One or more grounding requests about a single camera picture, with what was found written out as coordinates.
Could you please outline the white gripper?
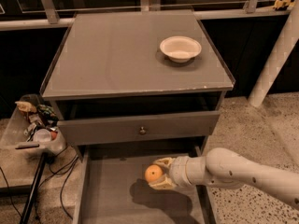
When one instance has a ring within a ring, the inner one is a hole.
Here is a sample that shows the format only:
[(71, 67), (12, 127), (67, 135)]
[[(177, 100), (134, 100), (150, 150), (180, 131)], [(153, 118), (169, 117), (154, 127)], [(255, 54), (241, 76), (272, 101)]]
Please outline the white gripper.
[(164, 169), (169, 169), (169, 176), (163, 175), (155, 181), (149, 182), (152, 189), (174, 189), (178, 187), (188, 187), (191, 183), (187, 177), (187, 156), (179, 156), (176, 158), (166, 157), (155, 160), (153, 163)]

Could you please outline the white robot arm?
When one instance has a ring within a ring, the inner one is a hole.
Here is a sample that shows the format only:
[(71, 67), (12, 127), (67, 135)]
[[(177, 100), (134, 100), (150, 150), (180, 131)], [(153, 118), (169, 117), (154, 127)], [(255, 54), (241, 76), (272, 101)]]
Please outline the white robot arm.
[(202, 185), (238, 189), (244, 184), (299, 209), (299, 174), (250, 161), (227, 148), (213, 148), (205, 156), (162, 158), (145, 171), (153, 189)]

